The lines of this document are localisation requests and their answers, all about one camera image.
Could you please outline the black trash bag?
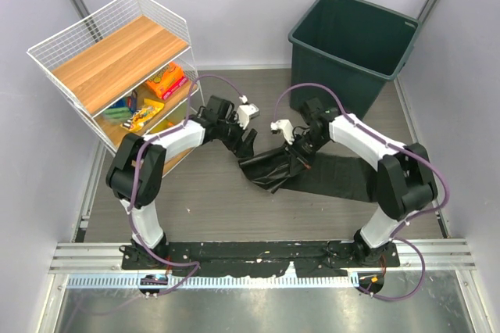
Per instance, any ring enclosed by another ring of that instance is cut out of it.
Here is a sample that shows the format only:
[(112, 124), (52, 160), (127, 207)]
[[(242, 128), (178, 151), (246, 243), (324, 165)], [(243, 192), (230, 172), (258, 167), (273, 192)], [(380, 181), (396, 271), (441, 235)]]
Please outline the black trash bag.
[(280, 189), (360, 202), (377, 201), (377, 173), (359, 157), (318, 152), (302, 163), (283, 148), (239, 161), (245, 177), (273, 194)]

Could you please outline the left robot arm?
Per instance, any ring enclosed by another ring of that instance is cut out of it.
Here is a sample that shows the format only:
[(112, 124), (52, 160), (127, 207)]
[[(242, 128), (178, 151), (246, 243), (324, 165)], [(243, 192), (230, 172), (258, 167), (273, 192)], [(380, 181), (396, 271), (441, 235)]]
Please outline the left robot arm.
[(122, 140), (105, 182), (130, 219), (130, 247), (148, 268), (160, 268), (168, 256), (155, 207), (165, 163), (211, 141), (221, 141), (239, 159), (254, 156), (257, 131), (248, 127), (258, 115), (258, 107), (244, 96), (236, 106), (213, 95), (206, 106), (167, 130), (145, 137), (130, 133)]

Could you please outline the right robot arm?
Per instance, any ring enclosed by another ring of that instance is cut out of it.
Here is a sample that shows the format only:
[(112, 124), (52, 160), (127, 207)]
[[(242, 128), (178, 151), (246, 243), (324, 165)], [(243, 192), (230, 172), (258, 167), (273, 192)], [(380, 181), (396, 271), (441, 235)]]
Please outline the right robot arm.
[(325, 108), (317, 98), (299, 112), (315, 140), (329, 139), (353, 151), (374, 171), (375, 213), (354, 235), (354, 260), (373, 265), (388, 247), (398, 227), (416, 216), (438, 196), (427, 150), (419, 143), (405, 145), (366, 126), (344, 108)]

